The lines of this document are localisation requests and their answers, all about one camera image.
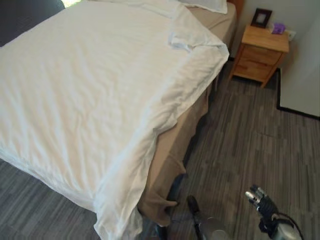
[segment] picture frame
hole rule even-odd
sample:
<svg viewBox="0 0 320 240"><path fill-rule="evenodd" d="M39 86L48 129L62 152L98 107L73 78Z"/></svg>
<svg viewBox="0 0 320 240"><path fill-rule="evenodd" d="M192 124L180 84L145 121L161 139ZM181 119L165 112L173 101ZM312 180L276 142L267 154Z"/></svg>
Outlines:
<svg viewBox="0 0 320 240"><path fill-rule="evenodd" d="M265 29L267 27L271 14L271 10L257 8L255 10L251 26Z"/></svg>

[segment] white wall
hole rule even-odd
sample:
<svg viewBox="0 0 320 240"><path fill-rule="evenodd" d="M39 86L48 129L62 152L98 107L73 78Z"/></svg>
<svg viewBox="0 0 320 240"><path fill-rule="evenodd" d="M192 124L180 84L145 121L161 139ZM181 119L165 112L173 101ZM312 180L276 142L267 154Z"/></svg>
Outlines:
<svg viewBox="0 0 320 240"><path fill-rule="evenodd" d="M297 41L282 73L280 96L281 107L320 117L320 13Z"/></svg>
<svg viewBox="0 0 320 240"><path fill-rule="evenodd" d="M270 22L279 22L287 29L297 32L298 41L306 32L320 11L320 0L244 0L237 32L232 45L231 56L235 57L247 24L250 25L256 8L272 10Z"/></svg>

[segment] pillow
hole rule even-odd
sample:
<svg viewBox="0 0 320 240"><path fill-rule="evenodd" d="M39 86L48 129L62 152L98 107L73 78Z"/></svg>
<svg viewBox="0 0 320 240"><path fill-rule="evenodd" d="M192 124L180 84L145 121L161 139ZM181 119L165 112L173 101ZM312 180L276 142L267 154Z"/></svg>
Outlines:
<svg viewBox="0 0 320 240"><path fill-rule="evenodd" d="M195 6L211 12L226 14L228 12L227 0L178 0L186 6Z"/></svg>

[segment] white duvet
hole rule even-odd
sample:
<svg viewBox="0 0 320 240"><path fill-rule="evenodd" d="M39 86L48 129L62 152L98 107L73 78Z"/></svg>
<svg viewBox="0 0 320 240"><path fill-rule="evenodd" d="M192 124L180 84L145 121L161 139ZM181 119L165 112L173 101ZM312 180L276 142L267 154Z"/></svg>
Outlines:
<svg viewBox="0 0 320 240"><path fill-rule="evenodd" d="M132 239L157 136L228 55L179 2L78 3L0 48L0 158Z"/></svg>

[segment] floor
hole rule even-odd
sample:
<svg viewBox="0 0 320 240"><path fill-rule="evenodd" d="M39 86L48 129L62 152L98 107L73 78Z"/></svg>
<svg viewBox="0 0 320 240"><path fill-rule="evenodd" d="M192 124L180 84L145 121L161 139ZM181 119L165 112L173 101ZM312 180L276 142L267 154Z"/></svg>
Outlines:
<svg viewBox="0 0 320 240"><path fill-rule="evenodd" d="M21 9L30 1L55 3L30 14ZM61 9L60 0L2 0L0 46ZM169 238L195 239L185 201L192 194L233 239L268 239L244 195L255 183L298 222L305 239L320 239L320 122L276 109L276 75L265 89L254 81L228 82L231 64L188 161ZM0 239L99 239L95 221L93 212L0 160ZM151 222L144 221L139 238L157 239Z"/></svg>
<svg viewBox="0 0 320 240"><path fill-rule="evenodd" d="M231 66L188 161L170 239L196 239L188 195L221 220L233 239L269 239L259 231L259 215L244 194L252 184L296 220L304 239L320 239L320 122L276 109L277 74L261 89L254 81L228 82ZM142 238L154 235L149 227Z"/></svg>

